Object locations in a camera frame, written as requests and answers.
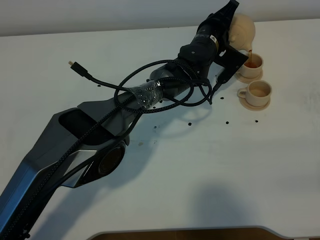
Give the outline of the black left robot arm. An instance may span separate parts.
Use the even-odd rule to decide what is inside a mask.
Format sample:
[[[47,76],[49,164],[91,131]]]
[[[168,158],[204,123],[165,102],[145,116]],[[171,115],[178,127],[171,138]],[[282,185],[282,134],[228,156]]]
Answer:
[[[114,90],[111,99],[87,101],[52,116],[23,158],[0,197],[0,237],[24,240],[57,188],[77,188],[112,173],[122,161],[129,135],[144,114],[191,107],[194,89],[202,102],[247,61],[230,44],[229,31],[239,3],[229,1],[199,26],[176,59],[155,62],[142,85],[125,87],[94,78],[77,62],[81,77]]]

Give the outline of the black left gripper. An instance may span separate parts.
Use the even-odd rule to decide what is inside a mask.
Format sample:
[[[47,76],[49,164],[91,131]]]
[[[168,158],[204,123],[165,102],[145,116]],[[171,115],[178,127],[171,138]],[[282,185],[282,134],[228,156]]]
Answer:
[[[213,38],[216,46],[216,54],[213,61],[222,68],[225,68],[223,74],[220,75],[218,83],[227,83],[248,60],[248,56],[230,46],[229,27],[238,6],[238,1],[230,0],[224,7],[216,13],[210,14],[206,19],[212,25],[219,24],[225,27],[221,32],[221,42],[217,38]]]

